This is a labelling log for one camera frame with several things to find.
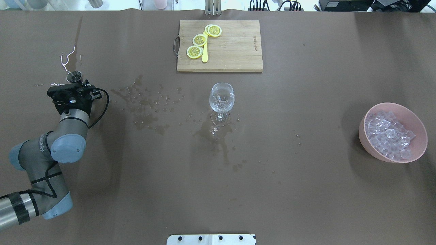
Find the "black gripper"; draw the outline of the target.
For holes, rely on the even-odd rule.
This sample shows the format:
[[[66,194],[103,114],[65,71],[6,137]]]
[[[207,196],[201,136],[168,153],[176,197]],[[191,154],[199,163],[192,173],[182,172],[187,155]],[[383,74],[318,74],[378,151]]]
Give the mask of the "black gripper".
[[[90,116],[92,109],[91,100],[71,92],[56,92],[54,94],[54,105],[60,115],[67,114],[71,109],[76,109],[82,110]]]

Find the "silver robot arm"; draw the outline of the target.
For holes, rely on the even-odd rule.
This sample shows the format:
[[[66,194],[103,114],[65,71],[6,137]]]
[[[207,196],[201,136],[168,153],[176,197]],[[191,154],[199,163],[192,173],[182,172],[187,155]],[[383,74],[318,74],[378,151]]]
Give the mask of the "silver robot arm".
[[[22,225],[33,217],[52,219],[72,209],[71,193],[61,163],[75,163],[86,148],[92,96],[66,97],[58,127],[14,146],[10,163],[25,171],[31,188],[1,197],[1,230]]]

